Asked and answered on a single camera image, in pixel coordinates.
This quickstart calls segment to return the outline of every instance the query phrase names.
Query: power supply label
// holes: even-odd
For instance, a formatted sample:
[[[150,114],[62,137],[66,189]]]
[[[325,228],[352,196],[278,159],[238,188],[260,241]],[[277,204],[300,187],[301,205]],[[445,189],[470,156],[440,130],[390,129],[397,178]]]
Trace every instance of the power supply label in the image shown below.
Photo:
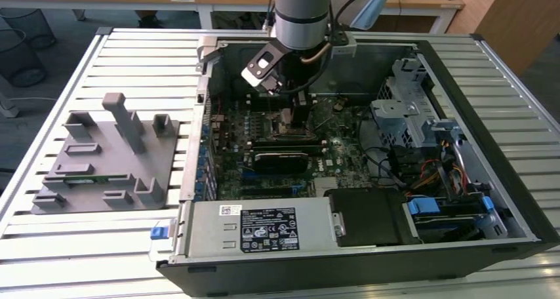
[[[296,209],[241,211],[240,249],[244,253],[298,250]]]

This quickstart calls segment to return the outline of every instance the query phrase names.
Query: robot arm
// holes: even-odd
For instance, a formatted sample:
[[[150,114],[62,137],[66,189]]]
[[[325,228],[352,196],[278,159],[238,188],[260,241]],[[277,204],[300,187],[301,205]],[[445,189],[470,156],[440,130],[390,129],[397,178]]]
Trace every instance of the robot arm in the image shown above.
[[[332,56],[332,34],[340,15],[356,0],[346,0],[337,11],[329,12],[330,0],[276,0],[276,39],[265,45],[241,72],[253,87],[268,93],[296,94],[318,79]],[[369,0],[356,19],[373,24],[385,0]]]

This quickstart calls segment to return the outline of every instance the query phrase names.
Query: open computer chassis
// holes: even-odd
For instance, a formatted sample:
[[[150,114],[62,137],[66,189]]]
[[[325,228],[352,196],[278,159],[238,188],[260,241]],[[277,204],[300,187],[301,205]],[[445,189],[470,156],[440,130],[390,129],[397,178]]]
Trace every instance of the open computer chassis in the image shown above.
[[[557,245],[429,42],[357,40],[284,104],[230,77],[262,41],[220,38],[202,66],[200,156],[157,264],[188,295],[457,278]],[[285,236],[244,233],[262,210],[296,218]]]

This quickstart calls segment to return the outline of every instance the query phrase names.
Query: black mesh trash can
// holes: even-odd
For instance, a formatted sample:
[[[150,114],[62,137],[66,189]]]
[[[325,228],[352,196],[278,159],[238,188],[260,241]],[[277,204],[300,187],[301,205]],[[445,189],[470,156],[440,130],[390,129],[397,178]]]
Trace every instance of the black mesh trash can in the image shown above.
[[[0,9],[0,17],[12,29],[25,33],[33,49],[44,49],[54,44],[56,38],[40,9]]]
[[[46,76],[21,30],[0,30],[0,75],[16,87],[34,85]]]

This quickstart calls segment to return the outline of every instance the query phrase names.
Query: slotted metal surface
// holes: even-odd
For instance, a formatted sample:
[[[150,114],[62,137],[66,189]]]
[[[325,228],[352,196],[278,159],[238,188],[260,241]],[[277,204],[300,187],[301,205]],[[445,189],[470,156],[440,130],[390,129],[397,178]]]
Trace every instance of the slotted metal surface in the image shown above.
[[[202,33],[261,36],[244,31],[128,30],[96,36],[53,112],[0,198],[0,298],[188,298],[154,270],[168,244],[150,244],[149,229],[177,215],[178,186],[188,156],[192,105],[198,76],[196,46]],[[457,83],[544,212],[560,228],[560,137],[533,97],[512,83],[508,71],[485,54],[484,44],[460,35],[356,33],[358,38],[425,39]],[[33,193],[68,135],[68,111],[90,111],[96,121],[106,92],[122,92],[140,119],[168,113],[181,121],[166,208],[89,214],[29,214]],[[436,95],[449,117],[441,92]],[[258,298],[372,298],[406,293],[406,298],[476,298],[520,294],[560,297],[560,248],[525,260],[493,265],[464,279],[368,287],[309,290]]]

